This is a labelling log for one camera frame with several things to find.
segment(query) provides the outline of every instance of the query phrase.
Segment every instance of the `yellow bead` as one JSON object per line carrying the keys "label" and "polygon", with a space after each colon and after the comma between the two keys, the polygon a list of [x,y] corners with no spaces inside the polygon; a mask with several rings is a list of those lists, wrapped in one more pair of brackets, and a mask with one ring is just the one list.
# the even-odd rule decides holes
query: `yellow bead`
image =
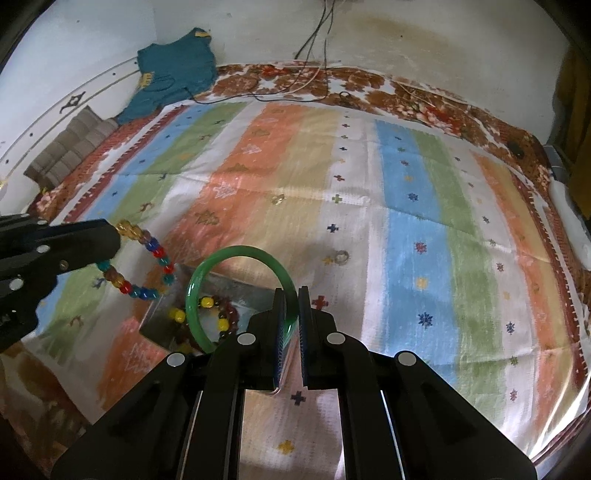
{"label": "yellow bead", "polygon": [[193,347],[188,343],[181,343],[177,348],[177,352],[181,352],[185,355],[188,355],[190,353],[193,353]]}
{"label": "yellow bead", "polygon": [[168,311],[168,317],[177,323],[183,323],[187,316],[181,309],[172,308]]}
{"label": "yellow bead", "polygon": [[111,282],[115,288],[121,288],[125,283],[125,277],[120,273],[117,273],[115,279]]}
{"label": "yellow bead", "polygon": [[132,225],[129,230],[129,238],[132,240],[139,240],[144,236],[144,231],[137,225]]}
{"label": "yellow bead", "polygon": [[132,225],[129,222],[129,220],[121,220],[115,226],[115,228],[117,229],[117,231],[119,232],[120,235],[129,236],[129,232],[130,232],[130,230],[132,228]]}
{"label": "yellow bead", "polygon": [[213,298],[211,297],[203,297],[201,299],[201,303],[200,305],[204,308],[204,309],[210,309],[211,307],[213,307],[214,301]]}
{"label": "yellow bead", "polygon": [[217,329],[220,332],[227,332],[230,329],[230,322],[228,319],[220,318],[217,320]]}

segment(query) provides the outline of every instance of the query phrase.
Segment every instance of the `white wall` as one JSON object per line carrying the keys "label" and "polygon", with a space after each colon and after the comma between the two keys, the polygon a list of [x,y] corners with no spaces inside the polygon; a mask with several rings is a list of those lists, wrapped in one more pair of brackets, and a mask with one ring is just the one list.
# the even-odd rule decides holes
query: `white wall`
{"label": "white wall", "polygon": [[0,156],[55,102],[155,38],[150,0],[57,0],[0,73]]}
{"label": "white wall", "polygon": [[[218,63],[286,60],[322,0],[153,0],[159,43],[211,30]],[[568,43],[534,0],[336,0],[329,60],[450,90],[544,142]],[[321,41],[314,49],[322,57]]]}

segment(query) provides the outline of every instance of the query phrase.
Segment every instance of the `blue stripe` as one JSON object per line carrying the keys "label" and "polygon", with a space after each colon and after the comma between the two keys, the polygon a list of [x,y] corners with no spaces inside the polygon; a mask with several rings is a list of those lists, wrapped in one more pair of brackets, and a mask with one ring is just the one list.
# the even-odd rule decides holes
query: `blue stripe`
{"label": "blue stripe", "polygon": [[[125,166],[114,175],[109,186],[93,202],[90,208],[80,217],[82,220],[94,220],[97,218],[108,218],[119,206],[120,201],[125,197],[129,189],[135,183],[137,175],[142,174],[154,161],[165,153],[174,141],[191,125],[198,121],[201,116],[211,110],[209,105],[193,105],[158,132],[148,145],[139,149],[125,164]],[[69,273],[57,277],[57,285],[50,295],[45,298],[37,307],[39,325],[36,332],[39,334],[47,327],[53,318],[56,306],[66,286]]]}
{"label": "blue stripe", "polygon": [[[439,202],[411,132],[381,121],[376,121],[376,130],[388,208],[382,351],[393,356],[411,350],[453,385],[460,332]],[[419,253],[417,243],[426,252]],[[424,290],[417,287],[419,278],[428,282]],[[432,326],[419,323],[425,313],[432,316]]]}
{"label": "blue stripe", "polygon": [[150,141],[149,148],[138,150],[114,176],[109,186],[86,211],[84,220],[110,217],[119,206],[120,200],[125,197],[135,183],[135,176],[141,175],[153,165],[156,159],[164,154],[188,127],[212,108],[210,105],[193,105],[157,133]]}

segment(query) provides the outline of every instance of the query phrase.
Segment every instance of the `colorful bead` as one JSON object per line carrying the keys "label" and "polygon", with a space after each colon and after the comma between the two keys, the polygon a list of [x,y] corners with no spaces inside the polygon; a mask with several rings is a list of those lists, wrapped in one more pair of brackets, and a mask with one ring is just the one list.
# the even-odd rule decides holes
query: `colorful bead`
{"label": "colorful bead", "polygon": [[150,297],[150,289],[146,287],[141,287],[139,290],[138,298],[141,300],[148,300]]}
{"label": "colorful bead", "polygon": [[131,222],[128,220],[121,220],[116,226],[115,228],[117,229],[117,231],[119,232],[120,235],[123,236],[128,236],[129,235],[129,231],[132,228]]}
{"label": "colorful bead", "polygon": [[166,252],[164,251],[164,248],[159,245],[158,248],[152,252],[152,255],[156,258],[163,258],[166,255]]}
{"label": "colorful bead", "polygon": [[140,238],[138,240],[138,242],[141,243],[142,245],[145,245],[150,240],[152,240],[152,234],[150,232],[148,232],[147,230],[143,230],[143,232],[142,232],[142,238]]}
{"label": "colorful bead", "polygon": [[139,240],[144,236],[144,231],[137,225],[132,226],[131,230],[129,231],[129,238],[132,240]]}
{"label": "colorful bead", "polygon": [[117,273],[117,277],[114,280],[111,280],[111,283],[115,288],[121,288],[125,282],[125,277],[120,273]]}
{"label": "colorful bead", "polygon": [[133,285],[132,290],[129,292],[129,296],[133,299],[136,299],[139,297],[141,290],[142,289],[140,287],[138,287],[137,285]]}
{"label": "colorful bead", "polygon": [[230,329],[230,322],[227,318],[222,318],[217,321],[217,329],[220,332],[227,332]]}
{"label": "colorful bead", "polygon": [[172,308],[168,312],[168,317],[177,323],[183,323],[187,315],[181,309]]}
{"label": "colorful bead", "polygon": [[119,288],[119,291],[123,294],[123,295],[127,295],[128,293],[130,293],[134,288],[131,286],[131,283],[128,282],[127,280],[125,280],[123,282],[123,285],[121,285],[121,287]]}
{"label": "colorful bead", "polygon": [[[142,300],[152,300],[166,295],[168,293],[168,286],[171,285],[175,280],[173,275],[174,265],[170,262],[170,259],[166,255],[164,248],[158,243],[158,240],[154,238],[150,232],[143,230],[140,226],[134,225],[128,220],[121,220],[119,223],[117,223],[117,225],[115,225],[115,228],[121,236],[125,236],[132,240],[137,240],[140,244],[146,247],[146,250],[151,252],[153,256],[156,257],[158,263],[163,267],[164,270],[164,275],[162,277],[163,285],[157,289],[132,285],[125,279],[123,275],[117,272],[116,268],[111,265],[109,260],[96,263],[97,268],[103,272],[104,278],[110,281],[113,286],[118,288],[121,293],[129,295],[133,299],[139,298]],[[180,320],[179,314],[176,321],[182,322],[184,320]]]}
{"label": "colorful bead", "polygon": [[204,309],[210,309],[211,307],[213,307],[213,298],[203,297],[199,300],[199,305],[202,306]]}
{"label": "colorful bead", "polygon": [[119,275],[119,273],[113,266],[110,266],[109,268],[107,268],[107,270],[103,272],[103,277],[110,282],[116,279],[117,275]]}
{"label": "colorful bead", "polygon": [[111,262],[109,260],[103,260],[102,262],[98,262],[96,266],[101,272],[104,272],[109,269]]}
{"label": "colorful bead", "polygon": [[152,237],[150,241],[145,245],[146,250],[148,252],[155,251],[159,246],[160,244],[158,243],[158,240],[156,240],[154,237]]}

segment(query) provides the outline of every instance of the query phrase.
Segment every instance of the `beige stripe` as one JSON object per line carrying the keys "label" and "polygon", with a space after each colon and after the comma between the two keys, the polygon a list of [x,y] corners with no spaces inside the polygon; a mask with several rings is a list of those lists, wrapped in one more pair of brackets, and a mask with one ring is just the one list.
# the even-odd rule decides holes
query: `beige stripe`
{"label": "beige stripe", "polygon": [[[296,285],[306,280],[310,260],[318,256],[313,244],[318,237],[327,171],[334,162],[333,136],[338,119],[339,114],[332,110],[310,108],[304,114],[300,131],[287,147],[267,195],[253,205],[251,227],[243,239],[245,245],[262,248],[279,260]],[[272,200],[279,195],[285,198],[275,205]],[[234,278],[277,286],[275,275],[253,260],[238,258],[229,263]]]}

